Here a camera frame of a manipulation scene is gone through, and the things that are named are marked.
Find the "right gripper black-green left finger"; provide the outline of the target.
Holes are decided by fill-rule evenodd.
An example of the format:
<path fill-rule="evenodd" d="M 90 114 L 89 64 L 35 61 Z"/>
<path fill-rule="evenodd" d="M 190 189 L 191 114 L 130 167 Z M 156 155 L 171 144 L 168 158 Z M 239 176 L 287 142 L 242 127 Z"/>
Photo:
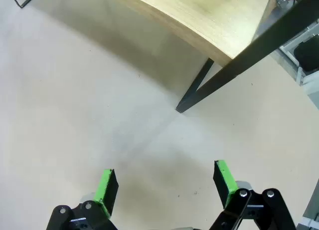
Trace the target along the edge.
<path fill-rule="evenodd" d="M 73 209 L 56 206 L 46 230 L 118 230 L 111 222 L 118 187 L 114 169 L 105 169 L 94 198 Z"/>

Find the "right gripper black-green right finger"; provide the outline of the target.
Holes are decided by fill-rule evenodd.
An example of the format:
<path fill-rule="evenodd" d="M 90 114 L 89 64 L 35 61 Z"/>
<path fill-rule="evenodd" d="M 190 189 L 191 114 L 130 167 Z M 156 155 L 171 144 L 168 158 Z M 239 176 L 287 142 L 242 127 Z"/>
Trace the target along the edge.
<path fill-rule="evenodd" d="M 243 220 L 253 220 L 259 230 L 296 230 L 279 190 L 259 194 L 247 182 L 240 185 L 224 160 L 214 161 L 213 180 L 223 211 L 209 230 L 238 230 Z"/>

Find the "black bag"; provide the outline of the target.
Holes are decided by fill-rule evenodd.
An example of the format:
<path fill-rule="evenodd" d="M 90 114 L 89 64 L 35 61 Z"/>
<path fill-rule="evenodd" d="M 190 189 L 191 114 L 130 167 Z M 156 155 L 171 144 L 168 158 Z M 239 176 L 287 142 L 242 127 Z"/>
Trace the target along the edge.
<path fill-rule="evenodd" d="M 319 35 L 301 42 L 294 50 L 294 56 L 306 72 L 319 68 Z"/>

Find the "wooden shelf with black frame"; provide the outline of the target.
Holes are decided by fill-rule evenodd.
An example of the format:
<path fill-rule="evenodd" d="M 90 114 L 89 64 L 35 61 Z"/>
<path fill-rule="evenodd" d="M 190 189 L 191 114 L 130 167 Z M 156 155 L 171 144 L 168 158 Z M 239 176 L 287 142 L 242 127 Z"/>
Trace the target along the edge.
<path fill-rule="evenodd" d="M 208 59 L 176 110 L 183 113 L 319 18 L 319 0 L 299 0 L 262 34 L 269 0 L 118 0 L 166 26 Z"/>

